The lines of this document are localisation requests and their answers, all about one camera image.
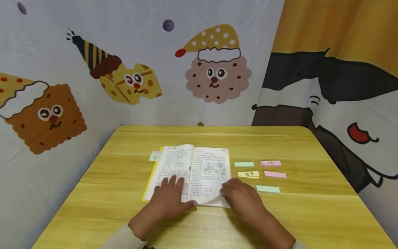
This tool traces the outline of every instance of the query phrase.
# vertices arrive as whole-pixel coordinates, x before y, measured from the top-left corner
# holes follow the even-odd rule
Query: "green sticky note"
[[[235,167],[254,167],[253,162],[234,162]]]
[[[258,192],[281,193],[281,190],[278,187],[256,185],[256,189]]]

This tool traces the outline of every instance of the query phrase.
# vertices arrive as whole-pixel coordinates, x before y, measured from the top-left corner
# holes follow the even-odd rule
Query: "yellow sticky note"
[[[258,171],[247,171],[247,172],[238,172],[238,177],[254,177],[260,176]]]

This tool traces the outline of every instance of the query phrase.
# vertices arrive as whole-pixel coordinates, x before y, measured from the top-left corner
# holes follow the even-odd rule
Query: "sticky note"
[[[247,172],[238,172],[238,177],[244,177],[244,176],[260,176],[260,173],[258,171],[247,171]]]
[[[278,187],[272,187],[272,186],[256,185],[256,189],[258,192],[281,193],[281,190]]]
[[[253,162],[234,162],[235,167],[254,167]]]
[[[279,167],[281,166],[281,161],[260,161],[261,166]]]
[[[264,171],[264,175],[269,177],[287,178],[286,174],[282,172]]]
[[[162,155],[161,151],[152,151],[152,154],[150,155],[149,161],[158,162],[158,161],[160,161],[161,155]]]

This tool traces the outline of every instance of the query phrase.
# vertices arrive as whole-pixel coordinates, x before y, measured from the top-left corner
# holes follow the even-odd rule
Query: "right hand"
[[[251,226],[256,226],[261,216],[271,216],[264,207],[260,195],[247,183],[232,178],[222,184],[220,193],[236,215]]]

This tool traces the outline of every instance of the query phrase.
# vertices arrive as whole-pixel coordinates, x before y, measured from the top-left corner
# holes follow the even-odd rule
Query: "yellow curtain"
[[[398,1],[286,0],[273,52],[319,52],[398,76]]]

